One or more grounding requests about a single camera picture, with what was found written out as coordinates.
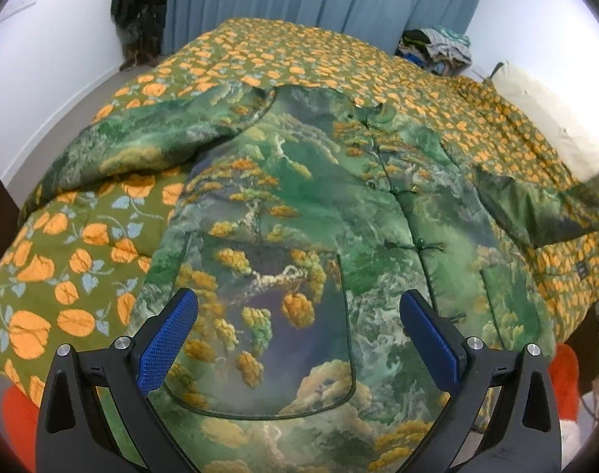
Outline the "green landscape print padded jacket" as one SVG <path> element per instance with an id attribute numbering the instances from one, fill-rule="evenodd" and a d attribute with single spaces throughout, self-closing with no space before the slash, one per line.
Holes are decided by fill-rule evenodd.
<path id="1" fill-rule="evenodd" d="M 197 321 L 151 396 L 203 470 L 394 472 L 446 404 L 399 318 L 416 289 L 487 346 L 546 354 L 599 295 L 599 174 L 478 91 L 431 128 L 333 90 L 221 84 L 82 131 L 26 204 L 17 277 L 43 395 L 56 346 Z"/>

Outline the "pile of clothes by bed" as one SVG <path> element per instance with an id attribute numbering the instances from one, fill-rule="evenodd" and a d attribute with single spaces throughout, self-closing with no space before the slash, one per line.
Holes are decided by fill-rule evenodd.
<path id="1" fill-rule="evenodd" d="M 472 65 L 470 39 L 441 26 L 405 30 L 396 55 L 435 76 L 451 77 Z"/>

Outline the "coat rack with dark clothes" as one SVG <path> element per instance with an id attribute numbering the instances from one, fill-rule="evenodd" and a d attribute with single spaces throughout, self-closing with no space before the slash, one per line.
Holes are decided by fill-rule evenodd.
<path id="1" fill-rule="evenodd" d="M 111 0 L 111 18 L 122 42 L 119 71 L 156 66 L 166 26 L 168 0 Z"/>

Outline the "orange and white fleece garment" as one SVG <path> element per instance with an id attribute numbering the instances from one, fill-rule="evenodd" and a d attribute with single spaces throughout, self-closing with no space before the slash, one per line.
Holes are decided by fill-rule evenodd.
<path id="1" fill-rule="evenodd" d="M 566 467 L 582 447 L 578 409 L 580 409 L 580 365 L 574 350 L 557 344 L 549 366 L 561 434 L 561 467 Z"/>

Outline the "green orange floral quilt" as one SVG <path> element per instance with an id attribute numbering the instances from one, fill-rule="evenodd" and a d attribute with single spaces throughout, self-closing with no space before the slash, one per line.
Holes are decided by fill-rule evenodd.
<path id="1" fill-rule="evenodd" d="M 415 123 L 431 128 L 473 115 L 474 108 L 457 97 L 462 92 L 478 91 L 514 109 L 535 127 L 488 82 L 435 76 L 335 32 L 249 18 L 226 21 L 161 62 L 156 69 L 119 89 L 91 125 L 103 117 L 132 108 L 194 97 L 221 84 L 233 83 L 262 90 L 283 86 L 333 90 L 352 99 L 357 106 L 391 106 Z M 535 130 L 546 141 L 537 127 Z M 553 146 L 546 143 L 549 150 L 557 154 Z M 17 357 L 9 341 L 14 336 L 34 337 L 15 262 L 17 240 L 26 226 L 26 204 L 40 183 L 26 200 L 20 214 L 19 232 L 0 260 L 0 377 L 11 385 L 6 402 L 28 411 L 35 411 L 41 405 L 43 395 L 34 399 L 19 379 Z M 553 351 L 577 328 L 594 302 L 583 303 L 572 312 L 572 328 L 555 343 Z"/>

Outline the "cream padded headboard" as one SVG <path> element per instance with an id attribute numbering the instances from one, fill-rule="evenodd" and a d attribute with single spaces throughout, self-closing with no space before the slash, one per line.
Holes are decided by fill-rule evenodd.
<path id="1" fill-rule="evenodd" d="M 562 102 L 509 62 L 495 66 L 497 93 L 525 113 L 581 182 L 599 174 L 599 122 L 578 102 Z"/>

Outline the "white wall switch plate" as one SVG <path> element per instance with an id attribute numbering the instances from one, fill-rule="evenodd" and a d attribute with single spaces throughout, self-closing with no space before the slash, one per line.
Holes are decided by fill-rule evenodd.
<path id="1" fill-rule="evenodd" d="M 31 6 L 35 6 L 36 1 L 37 0 L 12 0 L 9 3 L 6 3 L 0 13 L 0 24 L 18 13 L 30 9 Z"/>

